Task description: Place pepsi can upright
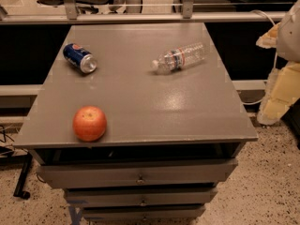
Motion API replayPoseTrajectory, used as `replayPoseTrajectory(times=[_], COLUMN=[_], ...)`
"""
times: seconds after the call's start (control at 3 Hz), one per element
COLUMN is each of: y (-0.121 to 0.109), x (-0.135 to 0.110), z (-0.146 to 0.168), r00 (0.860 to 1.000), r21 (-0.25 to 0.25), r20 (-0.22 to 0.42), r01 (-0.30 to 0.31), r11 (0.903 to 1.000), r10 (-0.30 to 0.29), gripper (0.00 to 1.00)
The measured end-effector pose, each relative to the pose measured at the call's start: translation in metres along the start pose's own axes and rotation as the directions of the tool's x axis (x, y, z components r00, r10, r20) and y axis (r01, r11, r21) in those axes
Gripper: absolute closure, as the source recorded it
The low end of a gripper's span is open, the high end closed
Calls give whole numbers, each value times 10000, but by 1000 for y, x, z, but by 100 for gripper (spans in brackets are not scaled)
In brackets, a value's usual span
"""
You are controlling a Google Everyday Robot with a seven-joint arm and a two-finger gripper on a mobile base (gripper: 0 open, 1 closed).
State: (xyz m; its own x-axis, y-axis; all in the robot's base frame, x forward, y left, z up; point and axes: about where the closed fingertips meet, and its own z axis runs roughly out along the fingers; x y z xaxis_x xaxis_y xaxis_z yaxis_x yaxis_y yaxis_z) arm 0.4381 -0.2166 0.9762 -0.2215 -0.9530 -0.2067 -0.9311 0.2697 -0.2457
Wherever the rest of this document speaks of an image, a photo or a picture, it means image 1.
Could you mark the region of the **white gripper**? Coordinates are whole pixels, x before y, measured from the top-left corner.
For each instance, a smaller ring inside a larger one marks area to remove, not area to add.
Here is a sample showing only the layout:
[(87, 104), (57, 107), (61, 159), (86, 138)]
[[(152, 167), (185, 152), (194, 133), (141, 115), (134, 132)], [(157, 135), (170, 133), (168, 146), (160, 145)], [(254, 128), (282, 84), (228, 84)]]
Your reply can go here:
[(273, 68), (265, 87), (257, 120), (271, 126), (278, 122), (290, 107), (300, 98), (300, 0), (276, 23), (260, 36), (256, 45), (276, 48), (277, 55), (288, 62), (282, 69)]

